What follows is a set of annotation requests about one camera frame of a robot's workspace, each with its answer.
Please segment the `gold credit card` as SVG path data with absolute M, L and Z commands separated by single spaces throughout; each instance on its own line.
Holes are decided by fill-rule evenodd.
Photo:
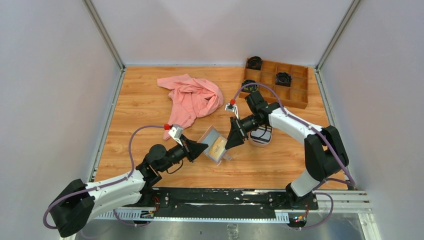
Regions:
M 208 155 L 215 161 L 220 160 L 222 155 L 226 152 L 226 144 L 227 139 L 219 136 L 210 147 Z

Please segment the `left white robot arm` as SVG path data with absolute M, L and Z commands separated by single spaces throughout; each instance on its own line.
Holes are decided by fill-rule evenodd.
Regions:
M 153 185 L 160 173 L 187 159 L 193 162 L 208 144 L 182 138 L 182 144 L 170 149 L 155 144 L 133 171 L 98 182 L 71 181 L 54 199 L 47 212 L 63 238 L 79 232 L 95 217 L 126 205 L 142 207 L 153 201 Z

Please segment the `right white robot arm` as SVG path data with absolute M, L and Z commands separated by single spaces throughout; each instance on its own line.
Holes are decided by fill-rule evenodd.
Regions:
M 262 125 L 280 130 L 304 147 L 305 170 L 285 188 L 282 204 L 298 209 L 306 197 L 328 177 L 346 171 L 349 158 L 336 127 L 322 127 L 292 114 L 277 102 L 267 103 L 260 92 L 245 97 L 251 115 L 230 117 L 230 131 L 225 149 L 240 146 L 248 134 Z

